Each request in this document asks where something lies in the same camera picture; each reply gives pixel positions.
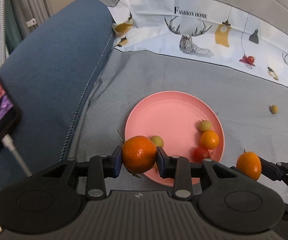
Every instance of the blue cushion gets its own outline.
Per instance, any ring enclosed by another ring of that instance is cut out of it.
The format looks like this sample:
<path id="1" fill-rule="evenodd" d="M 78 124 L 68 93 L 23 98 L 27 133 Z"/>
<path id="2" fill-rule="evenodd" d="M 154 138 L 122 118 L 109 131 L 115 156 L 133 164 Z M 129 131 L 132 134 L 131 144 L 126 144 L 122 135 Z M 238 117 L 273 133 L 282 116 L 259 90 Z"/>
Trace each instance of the blue cushion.
<path id="1" fill-rule="evenodd" d="M 85 100 L 112 49 L 112 18 L 98 0 L 76 0 L 31 33 L 0 69 L 22 117 L 11 133 L 36 173 L 65 157 Z M 0 149 L 0 188 L 25 177 Z"/>

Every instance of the white cable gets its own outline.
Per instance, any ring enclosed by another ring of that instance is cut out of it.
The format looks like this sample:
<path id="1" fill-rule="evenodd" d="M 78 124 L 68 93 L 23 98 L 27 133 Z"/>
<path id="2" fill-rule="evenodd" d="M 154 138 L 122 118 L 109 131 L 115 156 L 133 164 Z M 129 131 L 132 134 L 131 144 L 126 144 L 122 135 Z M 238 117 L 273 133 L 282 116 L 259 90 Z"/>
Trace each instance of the white cable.
<path id="1" fill-rule="evenodd" d="M 21 166 L 21 168 L 23 169 L 25 174 L 28 177 L 30 177 L 32 175 L 32 173 L 31 173 L 30 169 L 28 168 L 28 166 L 25 164 L 24 160 L 20 156 L 17 149 L 15 148 L 15 146 L 13 144 L 13 140 L 9 134 L 7 134 L 6 136 L 3 137 L 2 143 L 3 143 L 4 147 L 8 148 L 9 151 L 12 152 L 14 158 L 17 160 L 17 162 L 19 163 L 19 165 Z"/>
<path id="2" fill-rule="evenodd" d="M 5 0 L 0 0 L 0 48 L 2 64 L 6 60 L 6 49 L 5 49 Z"/>

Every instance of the green curtain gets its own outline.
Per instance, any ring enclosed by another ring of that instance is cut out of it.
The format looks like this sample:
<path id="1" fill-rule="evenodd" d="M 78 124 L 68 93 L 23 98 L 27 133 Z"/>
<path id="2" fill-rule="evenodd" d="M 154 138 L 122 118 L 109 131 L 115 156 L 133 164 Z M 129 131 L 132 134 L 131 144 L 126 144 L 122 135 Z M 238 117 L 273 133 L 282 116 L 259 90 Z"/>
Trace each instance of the green curtain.
<path id="1" fill-rule="evenodd" d="M 5 0 L 5 41 L 10 54 L 22 41 L 10 0 Z"/>

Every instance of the cherry tomato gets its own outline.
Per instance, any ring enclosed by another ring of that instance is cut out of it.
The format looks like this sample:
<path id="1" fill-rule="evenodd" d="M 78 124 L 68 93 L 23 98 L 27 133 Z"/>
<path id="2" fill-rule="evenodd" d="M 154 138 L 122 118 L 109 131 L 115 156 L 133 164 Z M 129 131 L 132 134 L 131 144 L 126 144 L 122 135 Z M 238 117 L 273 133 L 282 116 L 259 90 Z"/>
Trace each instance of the cherry tomato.
<path id="1" fill-rule="evenodd" d="M 253 56 L 248 56 L 246 61 L 248 64 L 254 64 L 255 58 Z"/>
<path id="2" fill-rule="evenodd" d="M 197 163 L 202 163 L 202 160 L 211 158 L 210 152 L 205 148 L 198 147 L 193 152 L 193 160 Z"/>

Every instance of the white tag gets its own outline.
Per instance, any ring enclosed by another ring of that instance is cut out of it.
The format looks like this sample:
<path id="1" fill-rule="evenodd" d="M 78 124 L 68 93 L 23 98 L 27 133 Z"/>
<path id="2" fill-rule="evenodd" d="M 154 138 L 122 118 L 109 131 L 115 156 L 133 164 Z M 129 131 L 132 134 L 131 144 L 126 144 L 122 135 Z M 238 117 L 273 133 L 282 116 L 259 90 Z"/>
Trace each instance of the white tag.
<path id="1" fill-rule="evenodd" d="M 32 20 L 26 22 L 26 25 L 27 25 L 28 27 L 31 27 L 31 26 L 33 26 L 33 25 L 36 25 L 36 19 L 33 18 Z"/>

